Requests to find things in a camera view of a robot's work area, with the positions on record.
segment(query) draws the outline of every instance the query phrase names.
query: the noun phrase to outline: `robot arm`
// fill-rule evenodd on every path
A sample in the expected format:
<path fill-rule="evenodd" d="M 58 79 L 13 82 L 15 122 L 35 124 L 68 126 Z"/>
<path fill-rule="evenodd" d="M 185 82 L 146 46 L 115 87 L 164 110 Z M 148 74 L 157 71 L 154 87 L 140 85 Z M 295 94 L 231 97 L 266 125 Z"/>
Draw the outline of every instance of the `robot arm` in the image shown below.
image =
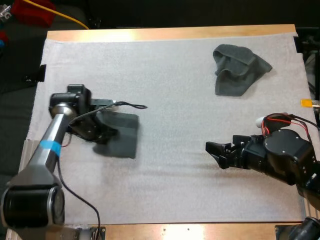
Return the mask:
<path fill-rule="evenodd" d="M 272 118 L 266 117 L 264 120 L 268 126 L 267 131 L 262 130 L 264 134 L 234 135 L 233 146 L 231 143 L 207 142 L 205 150 L 222 169 L 252 169 L 289 185 L 296 185 L 298 193 L 320 210 L 320 163 L 316 160 L 312 143 L 302 139 L 293 130 L 282 129 L 290 125 L 290 115 L 273 115 Z M 292 227 L 287 235 L 278 239 L 318 238 L 320 222 L 307 217 L 301 225 Z"/>
<path fill-rule="evenodd" d="M 51 96 L 49 111 L 53 119 L 26 168 L 9 182 L 2 195 L 0 210 L 5 227 L 13 229 L 23 240 L 45 240 L 53 233 L 61 234 L 62 240 L 91 238 L 87 230 L 64 226 L 64 193 L 53 172 L 66 132 L 99 144 L 107 143 L 117 134 L 117 130 L 102 124 L 95 115 L 74 121 L 110 104 L 114 102 L 91 99 L 91 92 L 82 84 L 69 85 L 67 92 Z"/>

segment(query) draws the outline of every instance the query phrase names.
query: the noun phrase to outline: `wooden board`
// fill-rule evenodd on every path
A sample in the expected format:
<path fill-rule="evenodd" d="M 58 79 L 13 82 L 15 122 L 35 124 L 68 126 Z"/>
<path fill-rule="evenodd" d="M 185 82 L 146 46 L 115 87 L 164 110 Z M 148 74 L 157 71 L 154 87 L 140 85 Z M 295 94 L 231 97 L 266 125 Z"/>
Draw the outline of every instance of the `wooden board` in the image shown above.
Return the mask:
<path fill-rule="evenodd" d="M 140 28 L 49 31 L 47 38 L 72 42 L 133 42 L 149 40 L 196 39 L 259 36 L 295 32 L 293 24 L 210 26 L 182 28 Z M 35 143 L 29 149 L 34 151 Z M 25 144 L 20 170 L 31 155 Z M 275 240 L 275 225 L 289 223 L 190 223 L 190 224 L 115 224 L 106 227 L 107 240 Z M 20 240 L 8 231 L 6 240 Z"/>
<path fill-rule="evenodd" d="M 293 24 L 101 30 L 99 29 L 49 31 L 47 33 L 47 39 L 71 42 L 133 42 L 148 40 L 259 36 L 292 32 L 296 32 L 295 25 Z"/>

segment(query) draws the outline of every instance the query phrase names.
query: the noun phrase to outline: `red object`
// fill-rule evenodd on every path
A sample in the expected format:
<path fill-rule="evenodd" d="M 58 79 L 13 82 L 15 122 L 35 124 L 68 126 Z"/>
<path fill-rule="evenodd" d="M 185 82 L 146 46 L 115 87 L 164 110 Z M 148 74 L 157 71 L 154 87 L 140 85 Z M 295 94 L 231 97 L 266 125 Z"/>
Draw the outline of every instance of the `red object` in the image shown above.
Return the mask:
<path fill-rule="evenodd" d="M 4 41 L 5 44 L 9 42 L 9 38 L 4 31 L 0 31 L 0 40 Z"/>
<path fill-rule="evenodd" d="M 39 4 L 48 9 L 56 10 L 50 0 L 31 0 L 35 4 Z M 19 22 L 28 25 L 37 25 L 49 28 L 54 21 L 55 14 L 37 6 L 33 6 L 23 0 L 15 0 L 11 8 L 11 13 L 19 20 Z"/>

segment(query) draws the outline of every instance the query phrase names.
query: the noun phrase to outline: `white towel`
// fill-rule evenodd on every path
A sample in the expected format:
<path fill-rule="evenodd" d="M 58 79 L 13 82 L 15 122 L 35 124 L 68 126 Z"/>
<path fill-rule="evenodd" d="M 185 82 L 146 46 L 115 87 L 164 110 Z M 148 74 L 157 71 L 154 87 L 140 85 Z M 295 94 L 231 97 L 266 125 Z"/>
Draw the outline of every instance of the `white towel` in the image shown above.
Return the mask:
<path fill-rule="evenodd" d="M 206 141 L 261 134 L 255 120 L 275 112 L 315 121 L 300 107 L 309 98 L 293 33 L 255 37 L 119 43 L 47 40 L 28 138 L 41 139 L 50 123 L 52 93 L 85 84 L 92 97 L 147 105 L 119 107 L 139 115 L 136 159 L 104 157 L 94 143 L 74 137 L 61 151 L 66 183 L 91 202 L 103 224 L 301 221 L 295 186 L 253 170 L 219 169 Z M 220 44 L 251 49 L 273 67 L 241 97 L 215 95 L 213 50 Z M 291 127 L 306 138 L 302 128 Z M 317 130 L 310 134 L 319 155 Z M 66 223 L 95 224 L 95 213 L 66 191 Z"/>

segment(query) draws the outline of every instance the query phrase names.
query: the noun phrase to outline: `blue tape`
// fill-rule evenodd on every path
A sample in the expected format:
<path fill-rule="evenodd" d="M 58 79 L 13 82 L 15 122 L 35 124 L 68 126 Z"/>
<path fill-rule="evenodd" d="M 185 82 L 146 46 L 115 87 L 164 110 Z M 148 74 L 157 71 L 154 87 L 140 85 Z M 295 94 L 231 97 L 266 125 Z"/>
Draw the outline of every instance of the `blue tape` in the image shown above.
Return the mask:
<path fill-rule="evenodd" d="M 40 146 L 44 149 L 54 151 L 55 154 L 60 157 L 61 145 L 57 141 L 42 140 Z"/>

